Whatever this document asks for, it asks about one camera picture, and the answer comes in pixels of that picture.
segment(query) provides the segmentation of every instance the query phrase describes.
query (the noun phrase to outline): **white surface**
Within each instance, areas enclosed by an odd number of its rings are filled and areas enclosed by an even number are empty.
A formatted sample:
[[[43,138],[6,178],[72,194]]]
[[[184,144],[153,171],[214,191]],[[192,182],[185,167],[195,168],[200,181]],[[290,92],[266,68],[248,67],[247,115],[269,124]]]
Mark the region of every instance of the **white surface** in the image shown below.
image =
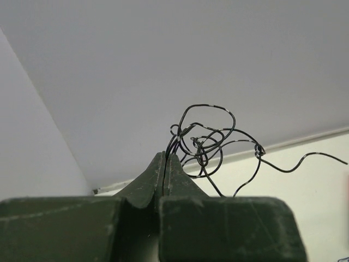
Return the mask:
[[[290,169],[308,152],[325,152],[349,161],[349,134],[267,153],[265,160]],[[232,195],[253,174],[257,159],[224,164],[212,176],[221,192]],[[270,196],[285,201],[294,212],[309,261],[329,262],[349,257],[349,167],[324,156],[309,156],[295,172],[280,173],[266,164],[238,196]],[[195,182],[217,195],[206,179]]]
[[[348,126],[348,13],[348,0],[0,1],[94,188],[139,175],[192,103],[229,108],[264,145]],[[225,127],[216,113],[189,117]]]
[[[0,30],[0,200],[91,193]]]

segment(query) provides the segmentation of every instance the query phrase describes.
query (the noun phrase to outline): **gray ceiling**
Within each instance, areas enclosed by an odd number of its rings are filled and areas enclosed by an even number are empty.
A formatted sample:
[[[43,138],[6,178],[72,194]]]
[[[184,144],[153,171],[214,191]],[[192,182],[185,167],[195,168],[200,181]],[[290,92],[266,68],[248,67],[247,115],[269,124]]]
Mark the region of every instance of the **gray ceiling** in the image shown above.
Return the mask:
[[[193,103],[227,107],[267,145],[348,126],[348,13],[348,0],[0,1],[93,187],[137,176]],[[190,117],[229,126],[214,110]]]

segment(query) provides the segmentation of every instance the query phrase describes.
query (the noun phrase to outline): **tangled wire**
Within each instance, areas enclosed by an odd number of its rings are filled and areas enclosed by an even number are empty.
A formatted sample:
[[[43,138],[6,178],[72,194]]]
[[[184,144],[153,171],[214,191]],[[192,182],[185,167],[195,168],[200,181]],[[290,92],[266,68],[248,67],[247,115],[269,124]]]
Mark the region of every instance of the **tangled wire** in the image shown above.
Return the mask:
[[[217,108],[217,109],[221,109],[221,110],[226,111],[232,118],[231,128],[214,129],[211,127],[204,126],[202,123],[194,122],[194,123],[191,123],[190,125],[188,125],[187,127],[185,127],[184,129],[182,129],[182,124],[183,124],[183,121],[184,121],[185,116],[187,115],[188,111],[192,108],[203,107],[203,106]],[[254,144],[255,157],[258,159],[258,164],[257,164],[257,168],[256,168],[254,174],[251,176],[251,178],[248,181],[246,181],[245,183],[243,183],[241,186],[239,186],[238,189],[236,189],[233,197],[235,197],[236,194],[244,186],[246,186],[248,183],[250,183],[256,177],[262,162],[270,165],[272,168],[274,168],[280,172],[283,172],[283,173],[291,173],[291,172],[295,171],[297,168],[299,168],[299,166],[301,165],[301,163],[303,162],[303,160],[307,156],[311,156],[313,154],[320,154],[320,155],[335,159],[335,160],[337,160],[345,165],[348,164],[347,162],[345,162],[337,157],[331,156],[330,154],[321,153],[321,152],[311,152],[311,153],[307,153],[306,155],[304,155],[300,159],[298,164],[290,170],[284,170],[284,169],[278,168],[277,166],[273,165],[272,163],[270,163],[262,158],[266,154],[266,151],[264,150],[263,146],[261,144],[259,144],[257,142],[257,140],[254,139],[248,133],[246,133],[242,130],[236,129],[235,125],[236,125],[236,119],[235,119],[233,113],[230,112],[229,110],[223,108],[222,106],[209,105],[209,104],[191,105],[185,110],[182,118],[180,119],[180,122],[178,124],[173,124],[170,128],[172,138],[171,138],[169,145],[167,146],[167,149],[166,149],[166,159],[169,158],[170,154],[177,154],[177,151],[181,150],[184,153],[184,157],[180,160],[182,166],[185,166],[190,161],[196,160],[198,162],[198,164],[201,166],[201,170],[200,170],[199,174],[196,176],[193,176],[193,175],[188,175],[188,176],[191,178],[206,177],[221,197],[224,197],[224,195],[221,193],[221,191],[219,191],[218,187],[212,181],[210,176],[212,176],[214,173],[216,173],[222,165],[222,162],[223,162],[223,150],[222,150],[222,148],[225,147],[226,145],[229,145],[229,144],[232,144],[235,142],[249,142],[249,143]],[[192,140],[193,147],[196,149],[196,152],[192,152],[188,148],[187,144],[185,143],[184,137],[186,135],[188,135],[190,133],[190,131],[196,126],[202,127],[202,128],[209,130],[211,132],[208,135],[202,135],[202,136],[190,138]],[[233,132],[241,133],[241,134],[245,135],[248,139],[232,140],[232,141],[224,143]],[[213,136],[215,134],[218,134],[220,136],[220,139],[213,138]],[[217,167],[212,172],[208,173],[206,170],[206,167],[208,166],[209,161],[213,157],[215,157],[218,153],[219,153],[219,163],[218,163]]]

